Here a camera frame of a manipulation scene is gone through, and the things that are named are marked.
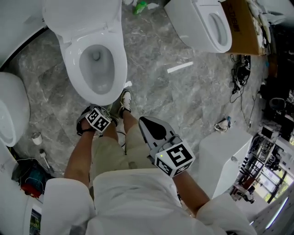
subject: debris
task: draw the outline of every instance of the debris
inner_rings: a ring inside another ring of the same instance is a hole
[[[156,8],[156,7],[159,7],[159,5],[156,4],[156,3],[149,3],[149,4],[147,5],[148,10],[154,9],[154,8]]]
[[[133,4],[132,4],[133,7],[136,7],[136,6],[137,6],[137,2],[138,2],[138,0],[134,0],[134,1],[133,1]]]
[[[133,0],[123,0],[123,2],[126,4],[126,5],[129,5],[133,2]]]

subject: toilet tank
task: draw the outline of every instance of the toilet tank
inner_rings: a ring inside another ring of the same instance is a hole
[[[233,185],[252,138],[246,131],[232,127],[225,133],[214,132],[200,142],[197,183],[209,198]]]

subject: cardboard box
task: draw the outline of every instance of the cardboard box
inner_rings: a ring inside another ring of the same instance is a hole
[[[257,32],[246,0],[226,0],[221,3],[232,33],[232,47],[228,53],[239,55],[265,55],[259,47]]]

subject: marble floor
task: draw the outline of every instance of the marble floor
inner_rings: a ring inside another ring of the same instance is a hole
[[[195,155],[201,139],[214,131],[214,124],[231,116],[232,124],[255,134],[263,101],[257,99],[248,129],[252,96],[267,77],[266,57],[252,56],[251,76],[240,99],[230,103],[233,62],[229,54],[199,52],[178,38],[162,7],[134,16],[123,6],[122,27],[128,59],[127,80],[133,83],[132,114],[153,116],[171,124],[186,139]],[[167,73],[185,62],[192,66]],[[40,146],[56,172],[64,171],[79,136],[76,119],[87,107],[71,85],[55,34],[47,30],[29,43],[5,68],[25,85],[31,108],[29,128],[15,146],[20,156],[39,158],[31,135],[41,132]],[[197,163],[191,168],[197,176]]]

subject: white shirt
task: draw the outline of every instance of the white shirt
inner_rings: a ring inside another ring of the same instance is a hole
[[[173,180],[159,169],[106,172],[88,188],[72,179],[50,179],[42,208],[42,235],[255,235],[228,194],[192,218],[182,209]]]

